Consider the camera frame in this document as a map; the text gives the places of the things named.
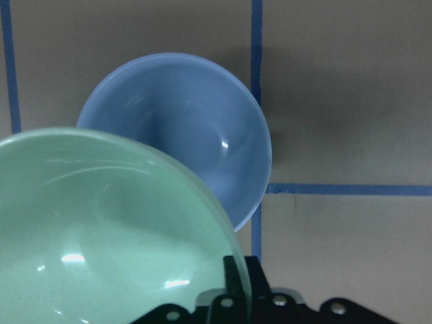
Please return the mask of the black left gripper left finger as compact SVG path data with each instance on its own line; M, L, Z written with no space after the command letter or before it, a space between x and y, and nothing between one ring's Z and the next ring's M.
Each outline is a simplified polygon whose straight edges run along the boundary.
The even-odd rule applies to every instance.
M189 312L178 304L162 304L135 320L135 323L247 323L246 292L233 256L223 258L225 292L207 306Z

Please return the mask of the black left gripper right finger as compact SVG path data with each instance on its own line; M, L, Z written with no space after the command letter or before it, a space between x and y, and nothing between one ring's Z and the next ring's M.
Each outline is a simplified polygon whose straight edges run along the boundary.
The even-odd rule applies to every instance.
M252 288L253 323L393 323L345 298L331 298L313 310L297 291L271 289L256 256L247 256L245 261Z

